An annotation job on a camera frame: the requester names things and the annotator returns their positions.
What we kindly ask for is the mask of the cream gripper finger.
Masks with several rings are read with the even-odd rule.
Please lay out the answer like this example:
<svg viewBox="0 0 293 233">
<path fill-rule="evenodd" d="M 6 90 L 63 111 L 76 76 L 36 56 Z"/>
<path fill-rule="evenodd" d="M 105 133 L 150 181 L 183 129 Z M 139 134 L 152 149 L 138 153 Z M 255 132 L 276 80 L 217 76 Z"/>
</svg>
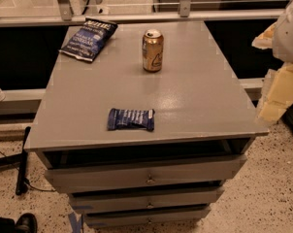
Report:
<svg viewBox="0 0 293 233">
<path fill-rule="evenodd" d="M 275 27 L 274 23 L 271 24 L 264 32 L 254 38 L 251 45 L 260 50 L 271 49 L 273 47 Z"/>
<path fill-rule="evenodd" d="M 263 81 L 256 119 L 276 123 L 293 105 L 293 63 L 284 63 L 277 71 L 269 69 Z"/>
</svg>

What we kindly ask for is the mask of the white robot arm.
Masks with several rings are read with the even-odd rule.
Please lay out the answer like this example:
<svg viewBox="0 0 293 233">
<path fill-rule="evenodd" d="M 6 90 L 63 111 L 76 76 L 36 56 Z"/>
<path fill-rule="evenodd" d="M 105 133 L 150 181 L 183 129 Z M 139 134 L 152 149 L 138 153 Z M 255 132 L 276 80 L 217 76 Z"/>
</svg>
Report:
<svg viewBox="0 0 293 233">
<path fill-rule="evenodd" d="M 256 119 L 266 125 L 276 123 L 293 105 L 293 0 L 277 21 L 257 36 L 252 45 L 271 49 L 283 62 L 277 70 L 269 70 L 263 82 Z"/>
</svg>

